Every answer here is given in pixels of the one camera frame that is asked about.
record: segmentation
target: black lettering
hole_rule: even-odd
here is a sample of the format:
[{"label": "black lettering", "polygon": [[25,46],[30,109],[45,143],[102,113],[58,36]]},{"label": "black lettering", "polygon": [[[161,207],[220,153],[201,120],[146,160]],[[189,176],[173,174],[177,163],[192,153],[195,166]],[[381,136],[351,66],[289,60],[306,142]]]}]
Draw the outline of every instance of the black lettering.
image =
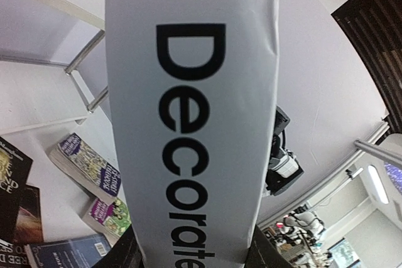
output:
[{"label": "black lettering", "polygon": [[[191,232],[197,236],[197,239],[193,242],[186,242],[180,238],[183,232]],[[188,247],[188,248],[205,248],[205,241],[207,235],[201,229],[192,226],[181,226],[173,229],[171,232],[171,239],[173,240],[173,246],[176,247]]]},{"label": "black lettering", "polygon": [[203,263],[201,263],[199,260],[193,259],[178,260],[175,266],[176,268],[205,268],[205,265]]},{"label": "black lettering", "polygon": [[[163,123],[171,130],[176,131],[176,122],[170,115],[170,104],[179,99],[181,133],[193,133],[201,129],[209,118],[209,104],[204,94],[189,86],[176,86],[169,89],[159,101],[159,115]],[[190,121],[190,99],[198,105],[198,116]]]},{"label": "black lettering", "polygon": [[[156,27],[156,47],[159,63],[172,77],[180,80],[197,81],[212,76],[224,60],[226,52],[225,24],[164,24]],[[175,63],[169,52],[169,38],[213,37],[214,50],[209,61],[198,67],[186,67]]]},{"label": "black lettering", "polygon": [[[176,192],[180,188],[191,188],[198,193],[198,199],[193,203],[183,203],[176,198]],[[208,201],[207,190],[198,182],[192,180],[178,180],[173,182],[166,190],[166,196],[175,208],[179,210],[198,210],[202,208]]]},{"label": "black lettering", "polygon": [[188,257],[198,257],[200,260],[204,260],[206,257],[215,257],[215,254],[210,253],[210,252],[205,252],[205,250],[202,250],[202,249],[199,249],[198,252],[174,250],[173,253],[175,255],[185,255],[185,256],[188,256]]},{"label": "black lettering", "polygon": [[198,155],[198,162],[192,167],[192,176],[197,176],[204,172],[209,163],[208,151],[199,141],[192,138],[177,138],[165,146],[162,152],[162,159],[168,170],[175,175],[181,175],[180,167],[173,161],[173,153],[182,147],[192,149]]},{"label": "black lettering", "polygon": [[190,220],[196,222],[198,226],[207,226],[205,222],[207,215],[195,215],[193,213],[169,213],[169,218],[174,220]]}]

